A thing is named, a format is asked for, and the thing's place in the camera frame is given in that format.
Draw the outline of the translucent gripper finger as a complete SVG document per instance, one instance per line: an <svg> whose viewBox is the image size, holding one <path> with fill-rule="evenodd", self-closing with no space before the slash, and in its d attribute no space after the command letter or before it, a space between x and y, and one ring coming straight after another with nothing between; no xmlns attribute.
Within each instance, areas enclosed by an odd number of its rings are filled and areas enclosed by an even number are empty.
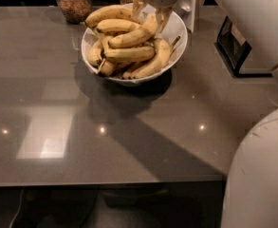
<svg viewBox="0 0 278 228"><path fill-rule="evenodd" d="M157 20L157 33L162 33L170 19L173 12L172 7L157 8L156 9L156 20Z"/></svg>
<svg viewBox="0 0 278 228"><path fill-rule="evenodd" d="M146 2L144 0L134 0L132 14L134 19L139 19L141 11L146 7Z"/></svg>

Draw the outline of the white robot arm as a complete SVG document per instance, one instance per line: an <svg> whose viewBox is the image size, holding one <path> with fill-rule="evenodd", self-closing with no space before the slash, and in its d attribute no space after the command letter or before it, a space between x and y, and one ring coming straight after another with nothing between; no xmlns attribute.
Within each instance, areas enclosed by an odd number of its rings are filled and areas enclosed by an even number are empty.
<svg viewBox="0 0 278 228"><path fill-rule="evenodd" d="M278 0L215 0L249 42L269 78L242 79L278 89ZM220 228L278 228L278 109L241 141L230 167Z"/></svg>

